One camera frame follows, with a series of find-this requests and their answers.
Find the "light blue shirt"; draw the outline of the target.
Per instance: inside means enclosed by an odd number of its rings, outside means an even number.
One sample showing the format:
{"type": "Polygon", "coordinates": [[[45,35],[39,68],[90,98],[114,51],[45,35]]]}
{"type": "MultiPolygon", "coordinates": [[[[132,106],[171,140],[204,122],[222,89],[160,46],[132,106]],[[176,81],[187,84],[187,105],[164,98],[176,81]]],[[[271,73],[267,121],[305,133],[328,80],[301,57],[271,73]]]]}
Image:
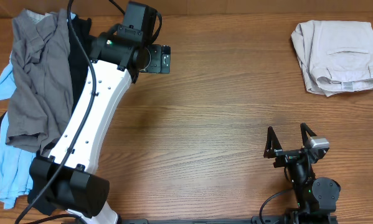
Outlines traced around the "light blue shirt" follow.
{"type": "Polygon", "coordinates": [[[47,154],[72,114],[67,11],[23,10],[12,20],[9,63],[0,75],[0,101],[9,105],[0,123],[0,202],[12,209],[33,186],[29,168],[47,154]]]}

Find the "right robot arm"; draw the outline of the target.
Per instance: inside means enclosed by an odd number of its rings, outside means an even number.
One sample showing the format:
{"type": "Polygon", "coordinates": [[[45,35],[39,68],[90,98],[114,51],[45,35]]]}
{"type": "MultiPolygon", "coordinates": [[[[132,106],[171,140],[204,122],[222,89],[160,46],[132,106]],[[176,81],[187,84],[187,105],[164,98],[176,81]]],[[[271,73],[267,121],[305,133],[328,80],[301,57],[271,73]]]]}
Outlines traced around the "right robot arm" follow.
{"type": "Polygon", "coordinates": [[[263,202],[258,214],[260,223],[332,224],[338,222],[332,213],[336,211],[341,186],[333,179],[317,178],[313,170],[313,164],[329,151],[330,143],[326,138],[317,136],[306,123],[300,124],[300,130],[302,147],[285,151],[273,128],[268,127],[263,156],[274,159],[275,168],[283,169],[287,181],[291,183],[291,188],[282,190],[263,202]],[[288,192],[294,192],[297,208],[288,208],[279,216],[263,216],[263,209],[268,202],[288,192]]]}

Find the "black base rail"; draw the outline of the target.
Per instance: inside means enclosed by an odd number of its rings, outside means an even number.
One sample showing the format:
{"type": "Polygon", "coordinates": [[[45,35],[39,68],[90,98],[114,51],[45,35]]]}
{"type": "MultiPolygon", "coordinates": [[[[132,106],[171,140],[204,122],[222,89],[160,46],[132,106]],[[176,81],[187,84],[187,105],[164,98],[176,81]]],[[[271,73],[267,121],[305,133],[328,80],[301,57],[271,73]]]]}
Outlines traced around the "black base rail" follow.
{"type": "MultiPolygon", "coordinates": [[[[263,216],[265,224],[286,224],[292,223],[286,220],[285,216],[263,216]]],[[[197,220],[147,220],[147,219],[121,219],[121,224],[261,224],[259,216],[249,219],[197,219],[197,220]]],[[[325,223],[324,221],[303,221],[302,223],[325,223]]],[[[338,224],[336,216],[330,218],[330,224],[338,224]]]]}

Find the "beige khaki shorts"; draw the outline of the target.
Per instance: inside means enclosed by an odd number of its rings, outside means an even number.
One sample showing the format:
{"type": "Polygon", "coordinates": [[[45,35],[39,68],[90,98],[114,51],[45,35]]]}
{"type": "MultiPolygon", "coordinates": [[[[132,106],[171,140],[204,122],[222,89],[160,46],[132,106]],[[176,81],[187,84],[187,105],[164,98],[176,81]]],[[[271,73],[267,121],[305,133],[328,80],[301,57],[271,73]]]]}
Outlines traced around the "beige khaki shorts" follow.
{"type": "Polygon", "coordinates": [[[370,22],[299,23],[291,34],[306,91],[327,97],[373,89],[370,22]]]}

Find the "grey shirt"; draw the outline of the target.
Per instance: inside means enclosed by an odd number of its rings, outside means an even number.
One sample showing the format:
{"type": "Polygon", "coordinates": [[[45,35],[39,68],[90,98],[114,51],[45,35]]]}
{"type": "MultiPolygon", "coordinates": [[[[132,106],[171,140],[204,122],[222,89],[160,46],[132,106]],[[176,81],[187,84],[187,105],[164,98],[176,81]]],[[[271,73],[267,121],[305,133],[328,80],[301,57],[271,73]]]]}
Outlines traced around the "grey shirt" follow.
{"type": "Polygon", "coordinates": [[[23,10],[12,20],[11,63],[16,89],[9,100],[6,144],[28,152],[52,149],[72,114],[67,12],[23,10]]]}

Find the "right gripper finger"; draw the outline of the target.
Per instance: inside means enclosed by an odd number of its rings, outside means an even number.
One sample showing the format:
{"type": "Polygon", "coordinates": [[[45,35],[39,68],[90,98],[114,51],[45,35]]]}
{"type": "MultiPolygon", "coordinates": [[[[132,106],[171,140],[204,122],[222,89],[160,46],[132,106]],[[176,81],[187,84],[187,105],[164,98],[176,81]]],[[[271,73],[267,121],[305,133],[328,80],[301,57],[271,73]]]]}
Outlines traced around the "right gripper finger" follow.
{"type": "Polygon", "coordinates": [[[304,147],[308,146],[308,139],[310,137],[315,137],[316,134],[309,128],[309,126],[306,123],[301,123],[300,124],[300,129],[301,129],[301,137],[303,140],[303,145],[304,147]]]}
{"type": "Polygon", "coordinates": [[[266,142],[263,156],[265,158],[274,158],[281,151],[282,151],[282,146],[273,128],[270,126],[268,127],[268,131],[267,131],[267,142],[266,142]]]}

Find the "black t-shirt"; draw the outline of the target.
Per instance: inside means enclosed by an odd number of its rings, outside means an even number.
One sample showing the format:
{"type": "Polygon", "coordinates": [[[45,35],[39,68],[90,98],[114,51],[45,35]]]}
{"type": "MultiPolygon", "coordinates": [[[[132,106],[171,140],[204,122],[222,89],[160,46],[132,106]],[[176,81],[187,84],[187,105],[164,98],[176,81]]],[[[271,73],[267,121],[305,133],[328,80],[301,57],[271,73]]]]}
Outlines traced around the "black t-shirt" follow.
{"type": "MultiPolygon", "coordinates": [[[[85,85],[88,63],[82,58],[81,47],[75,39],[78,38],[82,48],[87,50],[92,20],[83,20],[75,14],[71,14],[71,20],[75,33],[69,34],[68,63],[72,78],[73,106],[76,106],[85,85]]],[[[8,63],[0,75],[0,101],[10,99],[15,90],[13,66],[12,63],[8,63]]],[[[8,127],[8,116],[4,113],[0,117],[0,202],[4,204],[5,210],[14,208],[17,198],[28,195],[32,190],[33,181],[29,175],[29,168],[36,156],[34,152],[6,144],[8,127]]]]}

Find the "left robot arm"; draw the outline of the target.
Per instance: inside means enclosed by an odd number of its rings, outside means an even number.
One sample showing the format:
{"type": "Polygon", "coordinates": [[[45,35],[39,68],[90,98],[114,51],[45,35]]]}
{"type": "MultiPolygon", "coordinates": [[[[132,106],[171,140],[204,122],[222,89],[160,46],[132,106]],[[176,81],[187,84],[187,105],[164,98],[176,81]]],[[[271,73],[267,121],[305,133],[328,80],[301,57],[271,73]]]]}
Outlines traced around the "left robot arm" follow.
{"type": "Polygon", "coordinates": [[[131,1],[124,19],[93,37],[88,75],[72,117],[48,156],[30,167],[35,195],[30,206],[64,210],[77,223],[120,223],[108,204],[109,181],[96,175],[103,140],[118,103],[140,73],[170,72],[171,49],[158,45],[162,16],[131,1]]]}

